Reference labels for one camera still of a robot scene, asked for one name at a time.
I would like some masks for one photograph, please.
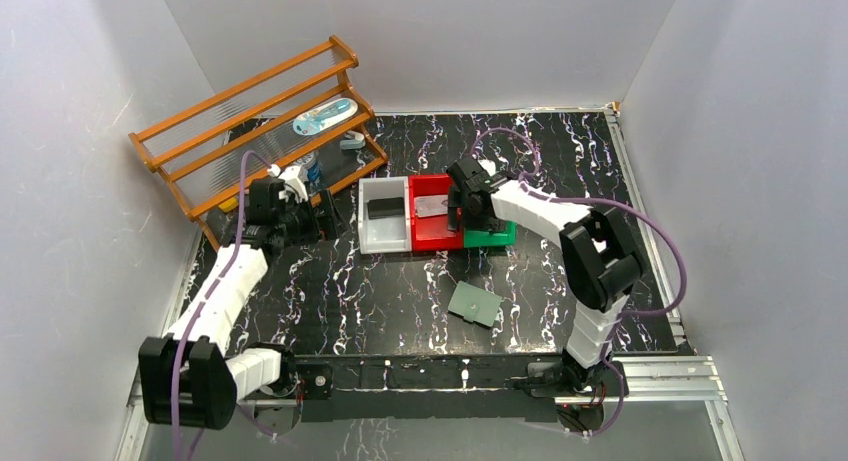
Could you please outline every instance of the yellow object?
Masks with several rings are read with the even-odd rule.
[[[218,205],[218,209],[225,213],[229,213],[236,209],[236,207],[238,207],[238,199],[235,196]]]

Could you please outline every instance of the gray floor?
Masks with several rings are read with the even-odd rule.
[[[557,424],[522,419],[362,419],[300,424],[271,444],[241,416],[204,433],[195,460],[716,460],[703,402],[628,403],[612,429],[565,438]],[[195,430],[186,429],[186,439]],[[171,459],[169,426],[151,426],[141,459]]]

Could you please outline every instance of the plastic bin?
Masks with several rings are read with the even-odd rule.
[[[412,250],[436,251],[442,249],[462,249],[462,229],[448,231],[448,216],[430,216],[419,218],[415,215],[415,198],[448,194],[453,182],[447,174],[422,174],[409,177],[409,204],[412,214]]]
[[[368,201],[404,198],[404,216],[368,219]],[[359,180],[357,210],[359,251],[362,254],[401,253],[412,250],[409,210],[409,181],[406,177]]]

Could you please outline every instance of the black marble table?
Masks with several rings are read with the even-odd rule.
[[[379,116],[369,130],[389,163],[374,175],[444,172],[478,133],[496,126],[529,132],[539,145],[543,173],[537,187],[561,196],[588,194],[630,203],[609,128],[598,112]],[[526,148],[503,133],[484,141],[483,156],[496,161],[498,169],[532,167]],[[258,341],[283,344],[302,355],[551,353],[565,346],[576,300],[555,245],[519,227],[513,247],[363,255],[355,188],[336,196],[347,232],[334,242],[291,248],[272,262],[232,331],[228,354]],[[214,260],[204,240],[186,301]],[[506,299],[492,329],[448,313],[459,281]],[[639,283],[630,304],[662,306],[653,274]],[[665,318],[625,320],[614,342],[619,351],[676,351]]]

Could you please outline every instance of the wooden rack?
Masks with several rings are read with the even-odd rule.
[[[320,71],[317,74],[312,74],[310,71],[308,74],[311,76],[308,79],[297,79],[301,73],[295,71],[309,69],[309,63],[316,64]],[[260,140],[266,143],[267,149],[268,139],[274,138],[272,147],[277,151],[274,161],[279,166],[287,166],[327,143],[338,140],[347,131],[359,131],[365,135],[366,148],[363,149],[371,151],[375,159],[331,185],[330,191],[333,194],[350,186],[388,161],[385,151],[377,145],[365,129],[365,123],[374,118],[374,110],[354,90],[347,75],[347,70],[355,68],[358,64],[356,54],[339,38],[331,36],[327,42],[247,79],[182,113],[140,133],[130,133],[129,138],[147,168],[162,177],[183,213],[189,220],[200,225],[209,242],[217,250],[220,246],[219,240],[206,223],[204,215],[238,194],[237,177],[232,182],[228,179],[224,181],[217,179],[219,184],[223,182],[226,187],[209,188],[208,192],[201,189],[199,193],[195,190],[192,195],[184,192],[181,182],[193,174],[197,176],[204,167],[220,172],[223,166],[225,169],[229,168],[229,172],[237,172],[240,161],[236,156],[237,149],[254,146],[254,143],[258,144]],[[294,81],[284,83],[286,75],[294,77]],[[333,81],[335,84],[332,87],[322,91],[328,83]],[[264,96],[256,98],[263,93],[262,90],[264,94],[267,94],[269,89],[274,90],[270,98],[265,99]],[[357,113],[332,129],[309,138],[308,142],[305,142],[306,138],[303,136],[286,129],[290,128],[288,123],[299,114],[337,97],[347,97],[356,101],[359,105]],[[297,102],[299,104],[290,107],[282,114],[275,115],[261,127],[235,139],[229,139],[224,144],[224,136],[227,136],[233,128],[242,126],[260,115],[268,116],[268,112],[274,108],[279,110]],[[264,169],[253,169],[248,173],[246,182],[249,184],[252,180],[264,175]],[[317,197],[312,201],[313,204],[317,203]]]

